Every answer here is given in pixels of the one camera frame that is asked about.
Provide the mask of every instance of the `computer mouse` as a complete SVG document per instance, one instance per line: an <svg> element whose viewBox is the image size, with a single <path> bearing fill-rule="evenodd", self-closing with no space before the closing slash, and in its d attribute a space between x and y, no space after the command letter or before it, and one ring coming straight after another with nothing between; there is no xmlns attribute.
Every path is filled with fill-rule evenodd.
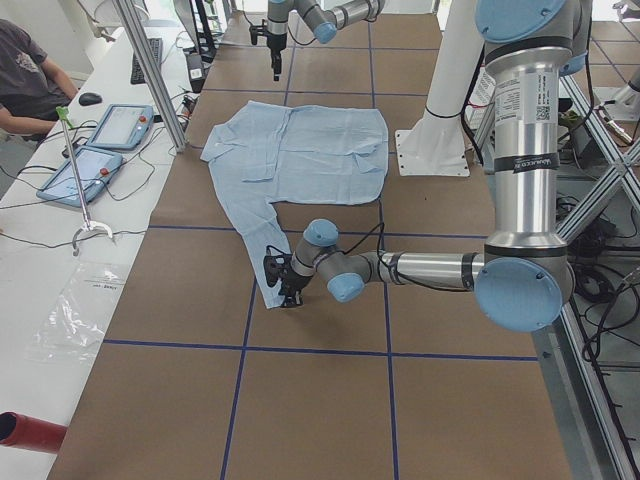
<svg viewBox="0 0 640 480"><path fill-rule="evenodd" d="M78 103L83 107L87 105L95 105L96 103L102 102L102 97L97 93L86 92L80 95L78 99Z"/></svg>

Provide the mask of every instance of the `black keyboard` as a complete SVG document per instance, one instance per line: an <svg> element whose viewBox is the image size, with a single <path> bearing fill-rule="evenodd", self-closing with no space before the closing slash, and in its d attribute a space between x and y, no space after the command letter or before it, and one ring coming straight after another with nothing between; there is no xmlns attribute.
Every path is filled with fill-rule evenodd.
<svg viewBox="0 0 640 480"><path fill-rule="evenodd" d="M153 53L153 58L155 59L158 67L160 67L162 63L162 39L161 38L147 38L149 41L149 46L151 47L151 53ZM131 62L131 85L136 85L139 83L146 83L144 79L144 73L142 72L142 67L140 66L140 62L138 62L138 58L136 54L133 54L133 60Z"/></svg>

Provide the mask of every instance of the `clear plastic bag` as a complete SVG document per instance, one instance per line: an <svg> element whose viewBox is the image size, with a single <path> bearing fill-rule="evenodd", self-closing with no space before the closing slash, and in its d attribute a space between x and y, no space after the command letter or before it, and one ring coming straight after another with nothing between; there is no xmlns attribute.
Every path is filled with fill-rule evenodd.
<svg viewBox="0 0 640 480"><path fill-rule="evenodd" d="M126 265L80 263L27 346L27 358L91 365L130 269Z"/></svg>

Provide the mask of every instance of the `blue round cap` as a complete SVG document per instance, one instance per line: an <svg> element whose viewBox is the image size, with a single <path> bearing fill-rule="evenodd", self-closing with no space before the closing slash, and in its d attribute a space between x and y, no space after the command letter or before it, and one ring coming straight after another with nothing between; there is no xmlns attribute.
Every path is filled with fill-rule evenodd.
<svg viewBox="0 0 640 480"><path fill-rule="evenodd" d="M340 303L347 303L362 293L364 281L357 273L341 273L329 280L327 289Z"/></svg>
<svg viewBox="0 0 640 480"><path fill-rule="evenodd" d="M338 243L338 227L329 220L319 218L309 224L304 233L304 239L316 247L330 247Z"/></svg>
<svg viewBox="0 0 640 480"><path fill-rule="evenodd" d="M562 308L556 280L540 265L502 257L487 263L474 289L484 314L516 332L533 332L554 322Z"/></svg>
<svg viewBox="0 0 640 480"><path fill-rule="evenodd" d="M329 43L338 33L338 29L331 22L324 22L313 29L313 35L320 43Z"/></svg>
<svg viewBox="0 0 640 480"><path fill-rule="evenodd" d="M566 0L478 0L476 27L485 40L522 40L549 23Z"/></svg>
<svg viewBox="0 0 640 480"><path fill-rule="evenodd" d="M586 60L587 52L576 55L560 69L560 76L564 77L565 75L573 75L574 73L579 72L585 66Z"/></svg>

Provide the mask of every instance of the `shirt sleeve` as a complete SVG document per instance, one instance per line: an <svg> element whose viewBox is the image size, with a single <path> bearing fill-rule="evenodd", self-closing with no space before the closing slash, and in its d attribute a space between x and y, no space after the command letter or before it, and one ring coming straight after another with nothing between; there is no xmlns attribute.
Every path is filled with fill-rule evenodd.
<svg viewBox="0 0 640 480"><path fill-rule="evenodd" d="M29 54L31 59L40 65L47 58L47 52L45 52L40 45L38 45L31 36L17 25L12 25L11 33L16 41L16 45Z"/></svg>

